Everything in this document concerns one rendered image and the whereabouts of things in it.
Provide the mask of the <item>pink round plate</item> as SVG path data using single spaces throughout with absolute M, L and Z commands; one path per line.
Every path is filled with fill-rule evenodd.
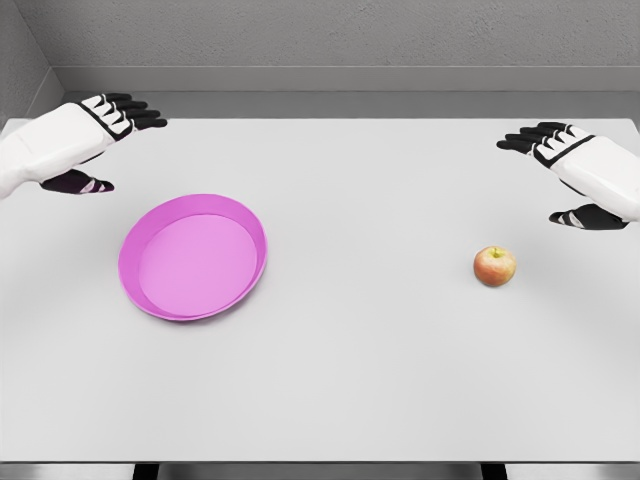
M 241 202 L 191 194 L 145 213 L 127 233 L 118 275 L 129 300 L 178 322 L 233 307 L 260 280 L 268 241 L 259 217 Z

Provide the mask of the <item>red-yellow apple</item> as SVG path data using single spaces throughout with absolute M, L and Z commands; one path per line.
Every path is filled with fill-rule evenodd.
M 514 254 L 500 246 L 489 246 L 480 250 L 473 261 L 476 278 L 491 287 L 508 283 L 513 278 L 516 268 Z

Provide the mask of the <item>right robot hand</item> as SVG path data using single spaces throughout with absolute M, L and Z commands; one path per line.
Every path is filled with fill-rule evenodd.
M 608 137 L 572 124 L 540 122 L 505 135 L 496 146 L 534 158 L 565 186 L 592 200 L 552 213 L 550 222 L 592 231 L 640 223 L 640 157 Z

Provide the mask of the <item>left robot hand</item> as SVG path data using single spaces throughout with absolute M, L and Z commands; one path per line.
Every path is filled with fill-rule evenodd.
M 159 111 L 130 94 L 103 93 L 65 103 L 15 131 L 38 157 L 35 183 L 47 191 L 84 195 L 111 192 L 114 185 L 80 171 L 80 165 L 133 133 L 167 124 Z

